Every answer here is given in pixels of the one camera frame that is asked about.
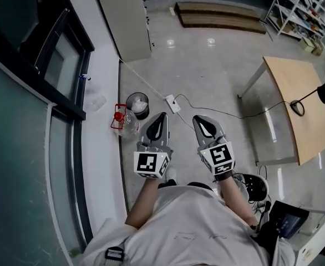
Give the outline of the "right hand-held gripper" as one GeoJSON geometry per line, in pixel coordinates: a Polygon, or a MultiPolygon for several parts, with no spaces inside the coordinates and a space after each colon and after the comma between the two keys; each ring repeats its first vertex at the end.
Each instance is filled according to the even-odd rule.
{"type": "Polygon", "coordinates": [[[227,136],[221,124],[203,115],[195,115],[192,118],[196,138],[200,147],[198,150],[201,161],[206,165],[216,181],[222,181],[232,175],[235,167],[235,155],[231,141],[221,144],[213,143],[213,146],[206,147],[213,141],[226,140],[227,136]]]}

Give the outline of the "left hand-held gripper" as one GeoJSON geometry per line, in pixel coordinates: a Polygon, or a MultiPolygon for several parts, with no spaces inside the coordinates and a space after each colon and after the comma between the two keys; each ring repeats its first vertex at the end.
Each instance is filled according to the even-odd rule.
{"type": "Polygon", "coordinates": [[[162,179],[173,153],[167,146],[169,118],[166,112],[154,115],[141,127],[139,141],[134,152],[134,172],[143,178],[162,179]]]}

